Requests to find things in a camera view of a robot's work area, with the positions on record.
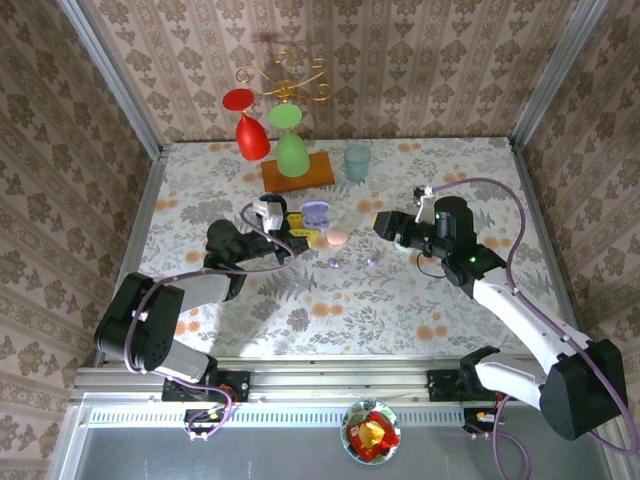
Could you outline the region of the lavender earbud charging case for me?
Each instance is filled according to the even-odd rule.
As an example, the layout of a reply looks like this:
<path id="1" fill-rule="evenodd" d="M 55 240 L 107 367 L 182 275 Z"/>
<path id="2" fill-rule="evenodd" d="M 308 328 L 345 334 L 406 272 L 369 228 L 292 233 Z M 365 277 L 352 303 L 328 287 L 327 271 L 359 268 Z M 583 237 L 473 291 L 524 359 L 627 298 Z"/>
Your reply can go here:
<path id="1" fill-rule="evenodd" d="M 330 205 L 326 201 L 309 201 L 302 205 L 302 224 L 306 229 L 326 232 L 330 225 Z"/>

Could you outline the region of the aluminium corner post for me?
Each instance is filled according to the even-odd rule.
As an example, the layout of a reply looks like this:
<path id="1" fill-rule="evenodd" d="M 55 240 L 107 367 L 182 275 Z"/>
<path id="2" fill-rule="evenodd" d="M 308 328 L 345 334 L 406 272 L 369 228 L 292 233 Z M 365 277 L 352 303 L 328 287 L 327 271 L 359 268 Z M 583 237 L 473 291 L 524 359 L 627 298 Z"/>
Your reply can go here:
<path id="1" fill-rule="evenodd" d="M 607 3 L 608 0 L 579 0 L 516 124 L 510 138 L 514 150 L 522 150 L 533 136 Z"/>
<path id="2" fill-rule="evenodd" d="M 153 162 L 157 161 L 161 157 L 163 145 L 147 120 L 141 103 L 127 82 L 123 70 L 109 49 L 104 35 L 100 32 L 98 24 L 92 18 L 84 0 L 58 1 L 87 49 L 91 60 L 113 93 L 117 104 L 123 110 L 137 138 L 150 159 Z"/>

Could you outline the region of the green wine glass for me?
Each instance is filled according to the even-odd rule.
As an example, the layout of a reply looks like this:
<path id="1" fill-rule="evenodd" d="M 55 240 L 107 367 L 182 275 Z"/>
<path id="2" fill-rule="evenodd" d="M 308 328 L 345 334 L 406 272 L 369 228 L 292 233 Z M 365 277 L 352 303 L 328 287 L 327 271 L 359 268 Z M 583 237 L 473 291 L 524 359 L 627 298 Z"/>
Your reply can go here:
<path id="1" fill-rule="evenodd" d="M 276 145 L 276 161 L 279 172 L 289 178 L 300 177 L 310 168 L 305 142 L 293 131 L 301 119 L 301 109 L 291 103 L 279 104 L 268 114 L 269 123 L 283 131 Z"/>

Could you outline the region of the teal plastic tumbler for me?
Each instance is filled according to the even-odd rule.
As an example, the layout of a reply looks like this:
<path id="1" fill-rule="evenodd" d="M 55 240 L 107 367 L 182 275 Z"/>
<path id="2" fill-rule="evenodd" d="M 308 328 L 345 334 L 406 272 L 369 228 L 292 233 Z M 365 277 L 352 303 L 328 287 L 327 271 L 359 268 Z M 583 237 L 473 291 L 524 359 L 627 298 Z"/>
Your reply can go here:
<path id="1" fill-rule="evenodd" d="M 371 160 L 370 148 L 365 144 L 351 144 L 344 150 L 345 175 L 354 183 L 364 180 Z"/>

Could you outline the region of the floral tablecloth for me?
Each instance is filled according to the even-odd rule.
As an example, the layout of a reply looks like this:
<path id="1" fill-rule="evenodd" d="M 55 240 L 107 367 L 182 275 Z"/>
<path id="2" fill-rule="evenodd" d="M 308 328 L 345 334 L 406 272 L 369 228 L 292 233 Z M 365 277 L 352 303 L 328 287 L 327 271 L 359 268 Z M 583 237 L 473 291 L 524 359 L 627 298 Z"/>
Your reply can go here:
<path id="1" fill-rule="evenodd" d="M 311 152 L 328 154 L 335 182 L 286 195 L 294 211 L 309 201 L 328 202 L 330 223 L 349 233 L 347 244 L 333 247 L 320 238 L 291 267 L 272 273 L 274 259 L 250 262 L 258 273 L 237 298 L 181 314 L 179 341 L 216 357 L 461 357 L 484 345 L 525 352 L 500 320 L 443 278 L 437 260 L 403 254 L 372 228 L 379 212 L 413 212 L 416 186 L 445 185 L 467 201 L 479 240 L 513 259 L 518 285 L 559 313 L 532 219 L 518 213 L 526 200 L 509 142 L 386 139 L 369 147 L 368 174 L 353 183 L 344 173 L 345 141 L 310 141 Z M 340 266 L 331 268 L 330 259 Z"/>

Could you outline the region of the yellow wrapped candy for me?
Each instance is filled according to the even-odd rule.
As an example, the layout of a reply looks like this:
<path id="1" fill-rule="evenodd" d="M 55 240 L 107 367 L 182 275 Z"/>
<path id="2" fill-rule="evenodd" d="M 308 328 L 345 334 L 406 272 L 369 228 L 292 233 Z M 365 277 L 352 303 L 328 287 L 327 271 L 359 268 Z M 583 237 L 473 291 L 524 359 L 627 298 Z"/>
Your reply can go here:
<path id="1" fill-rule="evenodd" d="M 385 428 L 376 420 L 366 420 L 359 427 L 358 436 L 366 449 L 379 445 L 386 434 Z"/>

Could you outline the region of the red candy wrapper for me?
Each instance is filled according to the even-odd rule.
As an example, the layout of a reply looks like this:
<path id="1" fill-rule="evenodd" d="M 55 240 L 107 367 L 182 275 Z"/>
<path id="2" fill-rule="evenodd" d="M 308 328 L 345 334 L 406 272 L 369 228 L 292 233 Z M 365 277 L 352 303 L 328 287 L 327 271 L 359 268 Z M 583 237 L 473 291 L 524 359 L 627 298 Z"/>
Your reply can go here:
<path id="1" fill-rule="evenodd" d="M 382 442 L 371 449 L 364 448 L 358 436 L 359 427 L 361 423 L 366 420 L 378 421 L 386 431 Z M 377 456 L 383 453 L 388 453 L 392 447 L 395 447 L 399 444 L 399 436 L 395 432 L 395 427 L 379 411 L 368 413 L 364 420 L 354 424 L 353 426 L 350 426 L 347 429 L 347 433 L 352 450 L 365 463 L 371 463 Z"/>

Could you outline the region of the red wine glass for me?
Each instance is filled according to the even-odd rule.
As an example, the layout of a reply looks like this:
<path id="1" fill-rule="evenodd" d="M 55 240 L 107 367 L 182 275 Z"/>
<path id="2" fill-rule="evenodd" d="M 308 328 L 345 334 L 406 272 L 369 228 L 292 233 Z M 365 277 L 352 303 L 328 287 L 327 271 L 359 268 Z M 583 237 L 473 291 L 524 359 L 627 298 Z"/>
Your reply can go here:
<path id="1" fill-rule="evenodd" d="M 265 128 L 248 114 L 255 95 L 246 88 L 236 88 L 223 97 L 223 106 L 241 115 L 236 127 L 236 141 L 241 155 L 248 161 L 260 161 L 270 153 L 270 141 Z"/>

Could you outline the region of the gold glass rack wooden base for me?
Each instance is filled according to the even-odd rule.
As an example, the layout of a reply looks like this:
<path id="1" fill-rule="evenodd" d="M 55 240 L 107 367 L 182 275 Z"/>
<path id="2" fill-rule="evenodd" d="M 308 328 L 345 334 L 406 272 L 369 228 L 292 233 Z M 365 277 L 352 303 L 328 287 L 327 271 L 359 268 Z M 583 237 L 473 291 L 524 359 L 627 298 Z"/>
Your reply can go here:
<path id="1" fill-rule="evenodd" d="M 314 58 L 311 61 L 310 68 L 310 77 L 303 81 L 295 80 L 292 71 L 288 71 L 280 79 L 275 80 L 254 65 L 238 68 L 235 78 L 242 84 L 248 85 L 251 81 L 251 74 L 259 74 L 263 80 L 272 86 L 272 89 L 261 93 L 249 88 L 246 89 L 254 93 L 255 99 L 259 96 L 276 98 L 278 103 L 275 106 L 282 103 L 295 104 L 293 102 L 295 99 L 316 103 L 328 101 L 333 93 L 332 86 L 326 80 L 328 61 L 324 58 Z M 267 194 L 276 194 L 332 185 L 335 182 L 335 176 L 328 154 L 326 152 L 311 153 L 309 150 L 308 154 L 310 168 L 304 175 L 296 178 L 286 177 L 279 172 L 276 161 L 276 147 L 273 160 L 268 160 L 265 157 L 258 161 L 262 172 L 264 191 Z"/>

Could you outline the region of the aluminium table side rail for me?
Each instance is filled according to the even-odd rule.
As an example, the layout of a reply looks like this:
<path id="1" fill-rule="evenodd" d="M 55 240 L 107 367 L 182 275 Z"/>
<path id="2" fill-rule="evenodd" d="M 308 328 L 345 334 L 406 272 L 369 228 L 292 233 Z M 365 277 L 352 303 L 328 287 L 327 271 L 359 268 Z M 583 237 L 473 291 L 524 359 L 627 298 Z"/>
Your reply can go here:
<path id="1" fill-rule="evenodd" d="M 579 326 L 553 249 L 545 217 L 527 169 L 523 149 L 513 139 L 508 138 L 508 141 L 557 300 L 559 316 L 562 318 L 559 325 L 564 330 L 563 336 L 572 338 L 578 345 L 584 347 L 586 346 L 586 336 L 579 332 Z"/>
<path id="2" fill-rule="evenodd" d="M 125 277 L 137 271 L 141 264 L 146 238 L 170 153 L 171 147 L 164 147 L 159 156 L 151 163 L 114 292 L 117 292 Z"/>

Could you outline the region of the floral rimmed plate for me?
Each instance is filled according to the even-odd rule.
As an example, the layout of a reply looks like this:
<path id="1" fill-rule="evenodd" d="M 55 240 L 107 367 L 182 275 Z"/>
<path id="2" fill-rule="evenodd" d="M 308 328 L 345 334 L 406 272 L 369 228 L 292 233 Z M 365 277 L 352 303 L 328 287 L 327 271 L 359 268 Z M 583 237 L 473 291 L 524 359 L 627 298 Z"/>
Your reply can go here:
<path id="1" fill-rule="evenodd" d="M 391 450 L 388 453 L 383 453 L 383 454 L 377 456 L 371 463 L 365 463 L 352 450 L 352 447 L 350 446 L 349 439 L 348 439 L 347 429 L 350 426 L 353 426 L 354 424 L 364 420 L 365 417 L 367 416 L 367 414 L 370 413 L 370 412 L 373 412 L 373 411 L 379 411 L 395 427 L 395 432 L 399 436 L 399 444 L 397 446 L 395 446 L 395 447 L 392 447 Z M 340 427 L 340 438 L 341 438 L 343 447 L 345 448 L 347 453 L 354 460 L 356 460 L 358 463 L 361 463 L 361 464 L 364 464 L 364 465 L 380 465 L 380 464 L 383 464 L 386 461 L 388 461 L 396 453 L 396 451 L 397 451 L 397 449 L 398 449 L 398 447 L 400 445 L 401 431 L 400 431 L 400 427 L 399 427 L 398 416 L 384 402 L 381 402 L 381 401 L 375 400 L 375 399 L 360 400 L 360 401 L 354 403 L 353 405 L 351 405 L 348 408 L 348 410 L 346 411 L 346 413 L 344 414 L 342 422 L 341 422 L 341 427 Z"/>

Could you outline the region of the grey metal tray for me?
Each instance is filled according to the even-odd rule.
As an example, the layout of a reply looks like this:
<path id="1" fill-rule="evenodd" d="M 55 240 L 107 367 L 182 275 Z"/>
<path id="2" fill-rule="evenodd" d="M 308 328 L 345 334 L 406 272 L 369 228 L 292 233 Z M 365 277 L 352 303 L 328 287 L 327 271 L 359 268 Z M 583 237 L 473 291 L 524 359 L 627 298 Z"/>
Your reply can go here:
<path id="1" fill-rule="evenodd" d="M 461 427 L 400 425 L 396 453 L 364 465 L 343 447 L 339 427 L 231 428 L 192 440 L 181 428 L 91 428 L 95 407 L 183 410 L 140 400 L 84 399 L 71 406 L 46 480 L 640 480 L 640 457 L 622 457 L 589 437 L 568 442 L 533 409 L 507 409 L 501 439 Z"/>

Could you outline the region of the black connector block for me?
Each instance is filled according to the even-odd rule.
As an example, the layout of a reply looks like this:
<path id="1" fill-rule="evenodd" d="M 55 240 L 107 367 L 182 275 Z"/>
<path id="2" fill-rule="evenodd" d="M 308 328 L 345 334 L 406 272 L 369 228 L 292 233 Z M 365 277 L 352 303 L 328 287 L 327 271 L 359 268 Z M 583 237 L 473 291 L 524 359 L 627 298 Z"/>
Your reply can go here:
<path id="1" fill-rule="evenodd" d="M 225 415 L 224 407 L 187 409 L 183 417 L 184 430 L 193 437 L 208 437 L 222 423 Z"/>
<path id="2" fill-rule="evenodd" d="M 495 421 L 500 425 L 503 418 L 497 417 L 496 408 L 465 408 L 463 429 L 470 434 L 485 435 L 493 431 Z"/>

